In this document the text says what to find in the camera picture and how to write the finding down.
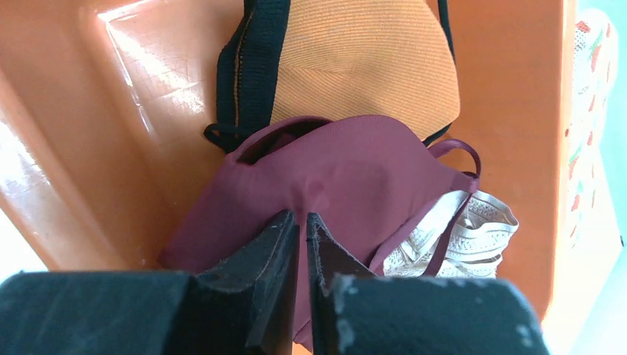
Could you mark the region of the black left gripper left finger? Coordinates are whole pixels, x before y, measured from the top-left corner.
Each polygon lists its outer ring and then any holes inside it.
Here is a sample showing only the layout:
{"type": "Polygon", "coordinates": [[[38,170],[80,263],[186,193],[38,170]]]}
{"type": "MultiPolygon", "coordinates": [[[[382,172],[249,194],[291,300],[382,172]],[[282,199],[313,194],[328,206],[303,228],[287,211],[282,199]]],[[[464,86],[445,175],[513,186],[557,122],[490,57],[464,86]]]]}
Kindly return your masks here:
{"type": "Polygon", "coordinates": [[[1,284],[1,352],[290,354],[298,251],[283,211],[202,274],[16,274],[1,284]]]}

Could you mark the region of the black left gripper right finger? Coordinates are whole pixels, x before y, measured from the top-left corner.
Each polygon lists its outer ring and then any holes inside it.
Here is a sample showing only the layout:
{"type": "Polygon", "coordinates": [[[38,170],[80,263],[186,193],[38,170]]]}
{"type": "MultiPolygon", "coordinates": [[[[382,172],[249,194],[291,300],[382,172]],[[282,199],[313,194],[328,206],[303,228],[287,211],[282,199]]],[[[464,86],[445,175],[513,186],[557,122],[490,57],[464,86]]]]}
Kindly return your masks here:
{"type": "Polygon", "coordinates": [[[530,304],[505,280],[377,276],[314,213],[307,247],[315,354],[549,352],[530,304]]]}

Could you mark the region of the dark red bra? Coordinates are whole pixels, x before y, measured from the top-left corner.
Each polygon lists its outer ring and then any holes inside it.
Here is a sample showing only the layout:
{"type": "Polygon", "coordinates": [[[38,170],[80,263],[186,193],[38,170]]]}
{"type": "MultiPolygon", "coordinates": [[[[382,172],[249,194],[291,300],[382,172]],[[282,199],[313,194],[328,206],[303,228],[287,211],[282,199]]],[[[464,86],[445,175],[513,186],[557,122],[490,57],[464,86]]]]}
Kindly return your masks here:
{"type": "MultiPolygon", "coordinates": [[[[162,250],[162,266],[202,274],[254,240],[283,211],[299,229],[292,343],[313,354],[307,219],[322,218],[336,242],[384,277],[383,262],[441,196],[478,189],[479,171],[441,163],[463,141],[425,146],[401,121],[366,115],[331,121],[291,118],[267,126],[225,156],[199,200],[162,250]]],[[[435,255],[420,277],[444,261],[455,217],[448,217],[435,255]]]]}

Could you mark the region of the floral padded bra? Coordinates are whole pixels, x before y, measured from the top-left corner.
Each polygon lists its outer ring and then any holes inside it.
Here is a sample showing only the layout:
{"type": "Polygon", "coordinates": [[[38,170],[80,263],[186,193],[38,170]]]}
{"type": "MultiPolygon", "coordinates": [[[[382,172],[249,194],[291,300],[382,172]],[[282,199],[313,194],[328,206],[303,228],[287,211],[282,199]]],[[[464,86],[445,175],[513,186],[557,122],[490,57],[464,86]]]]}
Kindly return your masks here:
{"type": "Polygon", "coordinates": [[[587,214],[594,208],[596,154],[618,64],[618,34],[608,15],[597,8],[581,10],[575,22],[572,116],[565,131],[569,141],[566,230],[571,247],[583,236],[587,214]]]}

